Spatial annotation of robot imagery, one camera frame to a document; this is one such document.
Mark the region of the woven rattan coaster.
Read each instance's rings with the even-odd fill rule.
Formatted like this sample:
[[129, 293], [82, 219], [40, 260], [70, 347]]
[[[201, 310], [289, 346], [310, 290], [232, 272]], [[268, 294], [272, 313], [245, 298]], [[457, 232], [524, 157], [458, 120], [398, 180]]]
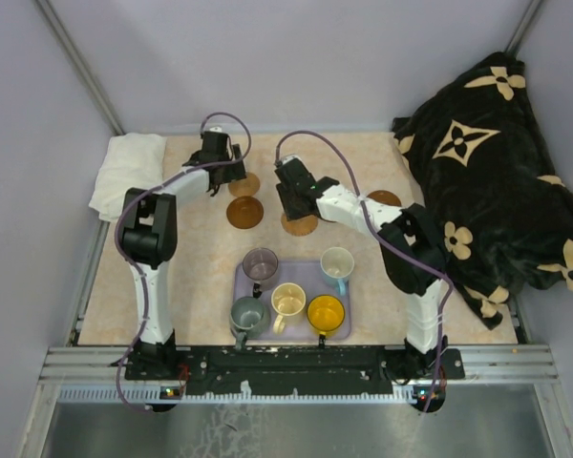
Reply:
[[260, 189], [261, 182], [252, 172], [248, 172], [246, 177], [228, 184], [229, 193], [235, 197], [253, 197]]
[[283, 229], [294, 237], [304, 237], [311, 234], [318, 226], [318, 218], [314, 215], [300, 219], [288, 219], [285, 213], [281, 215]]

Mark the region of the white mug blue handle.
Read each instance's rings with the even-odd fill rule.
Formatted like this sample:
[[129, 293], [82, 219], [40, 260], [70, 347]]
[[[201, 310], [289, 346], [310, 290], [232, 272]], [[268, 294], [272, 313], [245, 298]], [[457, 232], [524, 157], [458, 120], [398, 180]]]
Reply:
[[320, 258], [323, 279], [339, 296], [345, 296], [347, 293], [354, 265], [352, 254], [342, 247], [331, 247]]

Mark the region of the dark wooden coaster back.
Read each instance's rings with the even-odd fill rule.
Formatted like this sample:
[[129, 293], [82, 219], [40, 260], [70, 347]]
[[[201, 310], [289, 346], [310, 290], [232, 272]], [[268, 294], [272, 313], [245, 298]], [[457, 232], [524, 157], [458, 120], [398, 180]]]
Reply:
[[372, 199], [378, 203], [401, 207], [402, 202], [400, 198], [388, 190], [375, 190], [367, 194], [367, 198]]

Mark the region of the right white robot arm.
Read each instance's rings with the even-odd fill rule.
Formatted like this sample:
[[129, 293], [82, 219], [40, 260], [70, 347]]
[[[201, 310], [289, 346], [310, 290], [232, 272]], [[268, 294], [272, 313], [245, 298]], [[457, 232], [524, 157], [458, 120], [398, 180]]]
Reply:
[[275, 162], [276, 189], [288, 219], [315, 216], [340, 223], [379, 243], [392, 284], [407, 296], [407, 378], [440, 377], [447, 347], [444, 308], [454, 290], [447, 251], [433, 219], [419, 204], [379, 203], [331, 177], [315, 178], [296, 155]]

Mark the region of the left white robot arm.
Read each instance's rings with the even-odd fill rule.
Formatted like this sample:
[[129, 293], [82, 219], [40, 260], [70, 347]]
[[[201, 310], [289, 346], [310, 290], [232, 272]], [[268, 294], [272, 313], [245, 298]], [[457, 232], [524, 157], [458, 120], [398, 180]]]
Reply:
[[178, 209], [245, 177], [239, 145], [220, 128], [201, 134], [202, 146], [163, 183], [125, 194], [115, 245], [134, 277], [138, 331], [123, 357], [129, 380], [176, 376], [180, 356], [168, 300], [169, 262], [178, 246]]

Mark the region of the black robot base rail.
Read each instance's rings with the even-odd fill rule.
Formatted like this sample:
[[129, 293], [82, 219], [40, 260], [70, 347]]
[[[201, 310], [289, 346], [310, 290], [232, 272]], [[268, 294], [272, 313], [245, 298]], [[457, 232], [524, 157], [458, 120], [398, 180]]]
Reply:
[[129, 381], [178, 382], [178, 394], [226, 395], [247, 382], [261, 396], [383, 395], [397, 385], [426, 380], [428, 393], [415, 394], [418, 409], [435, 411], [445, 385], [465, 376], [460, 352], [444, 345], [419, 355], [414, 348], [383, 345], [177, 347], [136, 345], [125, 364]]

